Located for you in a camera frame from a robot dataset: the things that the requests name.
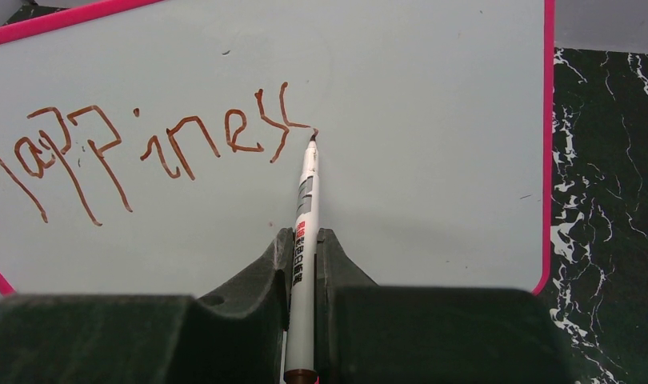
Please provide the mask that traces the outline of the pink framed whiteboard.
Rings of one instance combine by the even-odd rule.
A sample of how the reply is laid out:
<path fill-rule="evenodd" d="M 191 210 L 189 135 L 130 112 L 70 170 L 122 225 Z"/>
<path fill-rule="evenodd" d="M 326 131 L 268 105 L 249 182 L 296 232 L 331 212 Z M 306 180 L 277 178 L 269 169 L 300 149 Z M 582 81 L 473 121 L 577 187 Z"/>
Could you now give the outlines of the pink framed whiteboard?
<path fill-rule="evenodd" d="M 101 1 L 0 27 L 0 292 L 204 294 L 296 219 L 378 283 L 550 273 L 552 1 Z"/>

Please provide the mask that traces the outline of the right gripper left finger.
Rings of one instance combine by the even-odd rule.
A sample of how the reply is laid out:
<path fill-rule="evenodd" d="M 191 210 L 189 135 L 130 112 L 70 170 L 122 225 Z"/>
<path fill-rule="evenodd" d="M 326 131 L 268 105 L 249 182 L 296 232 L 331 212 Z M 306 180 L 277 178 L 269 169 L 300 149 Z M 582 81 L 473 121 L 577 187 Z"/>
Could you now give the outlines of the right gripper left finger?
<path fill-rule="evenodd" d="M 208 294 L 14 294 L 0 383 L 277 383 L 293 231 Z"/>

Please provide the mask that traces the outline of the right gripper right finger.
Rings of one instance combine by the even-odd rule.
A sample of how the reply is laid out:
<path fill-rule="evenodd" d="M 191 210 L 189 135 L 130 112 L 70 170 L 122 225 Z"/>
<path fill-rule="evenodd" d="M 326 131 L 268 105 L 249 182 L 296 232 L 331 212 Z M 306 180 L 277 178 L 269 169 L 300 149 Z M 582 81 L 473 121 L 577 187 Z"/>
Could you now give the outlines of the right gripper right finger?
<path fill-rule="evenodd" d="M 380 286 L 318 233 L 315 368 L 323 383 L 571 383 L 565 347 L 529 292 Z"/>

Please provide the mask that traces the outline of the white marker pen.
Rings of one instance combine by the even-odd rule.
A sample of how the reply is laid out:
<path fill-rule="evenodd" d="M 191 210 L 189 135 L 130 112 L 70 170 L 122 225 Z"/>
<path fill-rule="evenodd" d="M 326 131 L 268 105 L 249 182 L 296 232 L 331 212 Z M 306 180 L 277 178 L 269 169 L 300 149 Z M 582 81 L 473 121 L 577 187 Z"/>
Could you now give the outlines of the white marker pen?
<path fill-rule="evenodd" d="M 284 381 L 315 383 L 316 249 L 319 231 L 318 147 L 312 135 L 304 153 L 294 224 L 290 318 Z"/>

